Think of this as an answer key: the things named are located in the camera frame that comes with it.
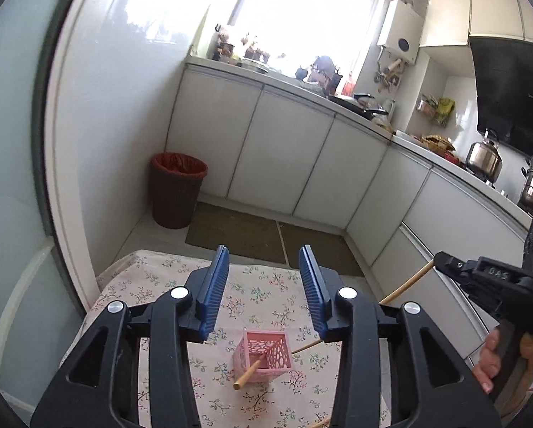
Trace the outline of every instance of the white water heater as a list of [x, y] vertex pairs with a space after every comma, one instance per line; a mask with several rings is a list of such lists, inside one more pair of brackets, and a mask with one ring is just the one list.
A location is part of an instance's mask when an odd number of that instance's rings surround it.
[[415, 64], [422, 29], [423, 18], [413, 11], [413, 7], [401, 0], [393, 0], [387, 8], [377, 44], [409, 64]]

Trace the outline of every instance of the floral tablecloth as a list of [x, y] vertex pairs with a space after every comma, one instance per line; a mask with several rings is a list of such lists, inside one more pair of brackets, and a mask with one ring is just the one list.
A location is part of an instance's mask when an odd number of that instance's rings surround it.
[[[100, 275], [102, 294], [77, 339], [111, 301], [128, 305], [157, 299], [185, 283], [191, 271], [210, 262], [179, 255], [136, 251]], [[260, 265], [231, 265], [214, 332], [204, 344], [189, 343], [193, 390], [202, 426], [214, 428], [306, 428], [329, 417], [340, 344], [319, 344], [293, 356], [294, 371], [270, 383], [248, 383], [235, 391], [232, 355], [243, 330], [285, 330], [291, 347], [318, 339], [312, 329], [300, 273]], [[140, 351], [140, 423], [150, 426], [148, 340]], [[390, 424], [382, 399], [382, 426]]]

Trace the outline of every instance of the human hand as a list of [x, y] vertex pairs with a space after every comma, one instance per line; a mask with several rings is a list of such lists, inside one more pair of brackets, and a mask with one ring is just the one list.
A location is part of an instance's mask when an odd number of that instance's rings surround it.
[[[495, 352], [499, 339], [500, 332], [496, 327], [484, 340], [479, 362], [473, 367], [473, 375], [487, 394], [494, 387], [492, 378], [496, 377], [501, 370], [501, 358]], [[520, 354], [528, 361], [526, 372], [524, 372], [513, 396], [505, 405], [502, 416], [514, 412], [522, 404], [533, 382], [533, 336], [528, 333], [525, 333], [520, 341]]]

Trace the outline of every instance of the trash can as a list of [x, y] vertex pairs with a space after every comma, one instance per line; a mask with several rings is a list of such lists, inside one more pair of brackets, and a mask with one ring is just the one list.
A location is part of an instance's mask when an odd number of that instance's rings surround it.
[[159, 153], [150, 162], [153, 219], [166, 228], [189, 225], [207, 164], [180, 153]]

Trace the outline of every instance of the pink plastic crate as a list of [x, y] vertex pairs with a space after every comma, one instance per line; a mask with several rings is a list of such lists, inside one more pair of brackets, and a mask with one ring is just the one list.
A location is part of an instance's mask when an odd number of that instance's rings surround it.
[[288, 335], [283, 331], [244, 330], [243, 338], [233, 353], [234, 377], [237, 380], [264, 353], [260, 367], [249, 378], [249, 383], [271, 381], [293, 370]]

